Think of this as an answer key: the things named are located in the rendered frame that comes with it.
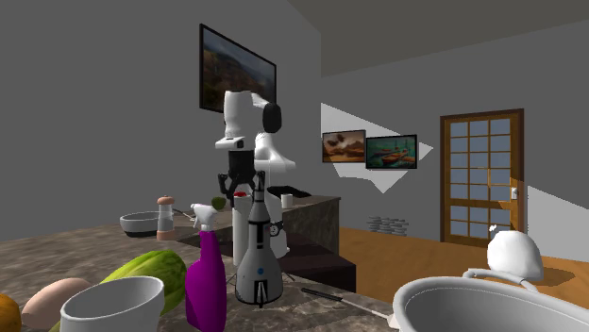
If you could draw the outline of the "large grey pot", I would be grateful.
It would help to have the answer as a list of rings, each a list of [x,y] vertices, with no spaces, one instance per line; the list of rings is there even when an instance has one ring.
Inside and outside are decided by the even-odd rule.
[[[400,332],[589,332],[589,309],[517,286],[464,276],[416,279],[393,301]]]

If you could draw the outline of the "white cup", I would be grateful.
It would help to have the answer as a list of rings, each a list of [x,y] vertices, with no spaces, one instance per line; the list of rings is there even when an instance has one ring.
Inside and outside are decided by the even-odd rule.
[[[59,332],[157,332],[164,304],[164,283],[156,277],[111,280],[67,300]]]

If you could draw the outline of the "black tray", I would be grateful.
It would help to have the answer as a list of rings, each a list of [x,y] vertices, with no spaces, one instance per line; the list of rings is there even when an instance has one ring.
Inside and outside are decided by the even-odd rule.
[[[301,191],[297,188],[292,186],[270,186],[267,191],[276,196],[278,199],[281,198],[282,195],[291,194],[293,197],[296,198],[305,198],[310,197],[311,194],[306,191]]]

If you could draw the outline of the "small grey bowl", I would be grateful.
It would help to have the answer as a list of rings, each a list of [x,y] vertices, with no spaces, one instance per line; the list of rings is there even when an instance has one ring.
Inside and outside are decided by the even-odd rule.
[[[159,215],[157,211],[130,213],[120,218],[120,226],[131,238],[156,236]]]

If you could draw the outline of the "clear shaker with brown cap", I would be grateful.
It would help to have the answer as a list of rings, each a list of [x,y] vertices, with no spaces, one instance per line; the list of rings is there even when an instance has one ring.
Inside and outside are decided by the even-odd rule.
[[[176,232],[174,227],[174,212],[172,205],[175,199],[172,196],[164,195],[157,201],[159,205],[159,219],[157,240],[158,241],[174,241],[176,239]]]

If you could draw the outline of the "brown wall picture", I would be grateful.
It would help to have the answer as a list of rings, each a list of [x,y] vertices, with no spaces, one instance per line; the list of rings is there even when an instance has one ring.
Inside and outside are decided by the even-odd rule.
[[[327,163],[364,163],[365,131],[348,130],[322,134],[322,161]]]

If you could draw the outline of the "large landscape wall picture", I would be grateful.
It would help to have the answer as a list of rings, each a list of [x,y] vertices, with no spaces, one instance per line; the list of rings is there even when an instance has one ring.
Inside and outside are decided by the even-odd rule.
[[[226,91],[252,91],[277,101],[277,65],[227,38],[199,25],[199,106],[222,113]]]

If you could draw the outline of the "green melon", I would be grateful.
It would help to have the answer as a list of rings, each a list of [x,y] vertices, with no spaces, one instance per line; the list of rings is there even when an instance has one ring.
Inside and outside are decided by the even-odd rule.
[[[164,283],[165,304],[160,313],[162,316],[182,301],[186,272],[185,263],[176,252],[172,250],[150,251],[133,258],[98,284],[131,276],[156,277]],[[60,321],[50,329],[50,332],[59,332],[59,328]]]

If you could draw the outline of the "grey and black rocket model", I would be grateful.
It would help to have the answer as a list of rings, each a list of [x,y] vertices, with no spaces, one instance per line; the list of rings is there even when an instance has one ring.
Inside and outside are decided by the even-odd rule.
[[[248,217],[248,247],[238,267],[236,298],[263,307],[283,293],[280,265],[270,246],[270,215],[265,205],[265,171],[257,171],[253,205]]]

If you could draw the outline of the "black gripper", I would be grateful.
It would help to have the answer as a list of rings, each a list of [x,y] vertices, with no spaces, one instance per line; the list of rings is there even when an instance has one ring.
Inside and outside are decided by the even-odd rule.
[[[256,189],[257,172],[254,167],[254,151],[239,150],[228,152],[228,174],[217,175],[220,192],[224,196],[232,196],[233,189],[227,188],[228,177],[234,183],[244,183],[253,193]]]

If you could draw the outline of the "teal boat wall picture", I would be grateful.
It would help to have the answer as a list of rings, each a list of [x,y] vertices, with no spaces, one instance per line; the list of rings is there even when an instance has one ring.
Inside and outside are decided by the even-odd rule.
[[[417,168],[416,135],[369,137],[365,139],[365,168],[410,170]]]

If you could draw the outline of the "brown door with glass panes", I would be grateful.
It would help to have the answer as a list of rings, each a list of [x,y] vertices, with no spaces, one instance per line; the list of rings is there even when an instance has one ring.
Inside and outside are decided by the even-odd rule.
[[[526,232],[524,110],[440,118],[440,240],[485,247]]]

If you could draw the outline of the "pale pink egg-shaped thing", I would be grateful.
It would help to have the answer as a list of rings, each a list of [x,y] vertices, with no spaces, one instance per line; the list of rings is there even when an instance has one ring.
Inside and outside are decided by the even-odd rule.
[[[50,329],[60,320],[60,309],[72,296],[91,287],[83,278],[71,277],[55,281],[39,290],[25,304],[23,325],[36,329]]]

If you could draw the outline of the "white cylinder with red top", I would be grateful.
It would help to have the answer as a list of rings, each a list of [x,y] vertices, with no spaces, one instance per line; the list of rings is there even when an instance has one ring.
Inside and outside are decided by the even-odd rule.
[[[238,267],[248,247],[248,218],[252,208],[252,196],[245,191],[236,191],[232,208],[233,264]]]

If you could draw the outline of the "purple spray bottle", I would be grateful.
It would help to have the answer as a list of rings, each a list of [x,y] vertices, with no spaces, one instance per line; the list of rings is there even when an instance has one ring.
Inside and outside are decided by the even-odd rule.
[[[227,320],[225,264],[213,230],[217,210],[210,205],[191,204],[194,227],[200,224],[200,258],[185,277],[187,322],[201,332],[224,332]]]

